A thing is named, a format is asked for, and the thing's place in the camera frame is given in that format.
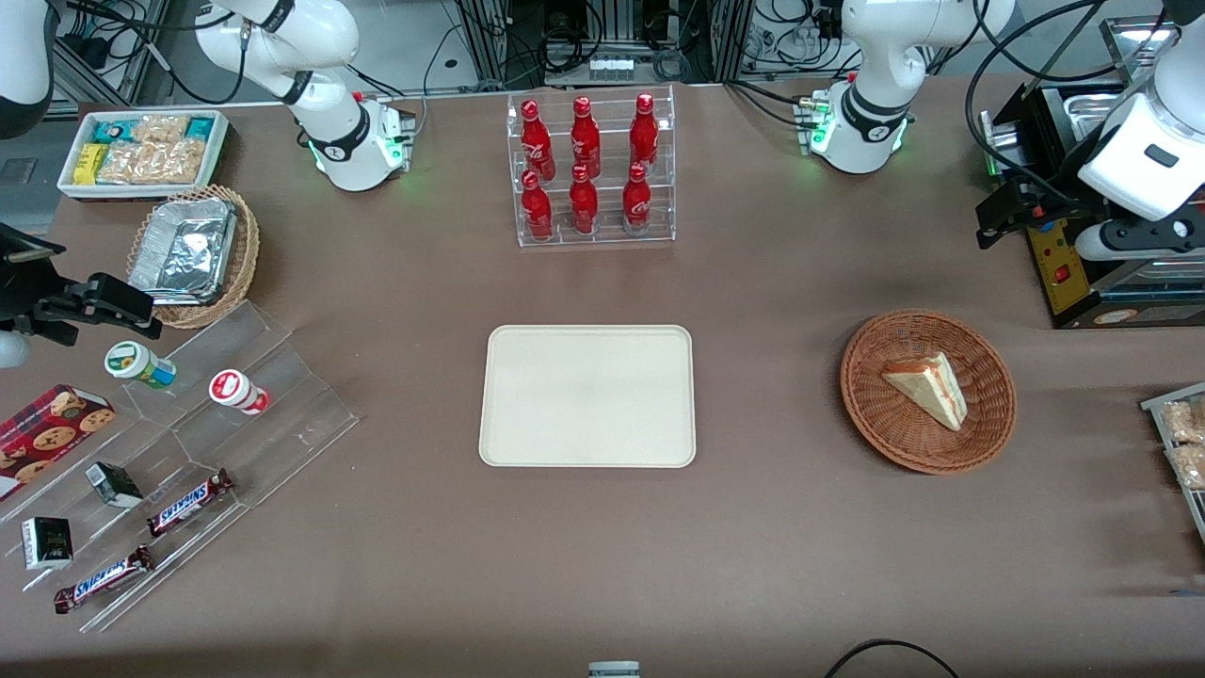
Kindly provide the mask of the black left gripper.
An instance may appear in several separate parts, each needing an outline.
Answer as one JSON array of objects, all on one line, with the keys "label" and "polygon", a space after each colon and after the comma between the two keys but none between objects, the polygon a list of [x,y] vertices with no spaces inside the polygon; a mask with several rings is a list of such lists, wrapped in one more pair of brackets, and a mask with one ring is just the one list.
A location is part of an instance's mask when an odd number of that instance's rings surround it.
[{"label": "black left gripper", "polygon": [[1076,218],[1076,205],[1022,179],[1005,179],[975,210],[980,250],[993,248],[1011,232],[1041,229],[1059,219]]}]

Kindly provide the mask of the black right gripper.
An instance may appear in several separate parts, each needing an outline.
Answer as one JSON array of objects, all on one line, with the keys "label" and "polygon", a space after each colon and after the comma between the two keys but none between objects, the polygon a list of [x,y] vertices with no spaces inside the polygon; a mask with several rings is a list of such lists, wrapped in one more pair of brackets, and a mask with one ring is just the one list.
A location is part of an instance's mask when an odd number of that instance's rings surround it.
[{"label": "black right gripper", "polygon": [[153,299],[114,276],[94,273],[86,282],[55,273],[13,276],[14,334],[76,344],[80,323],[125,328],[146,340],[159,340],[163,330]]}]

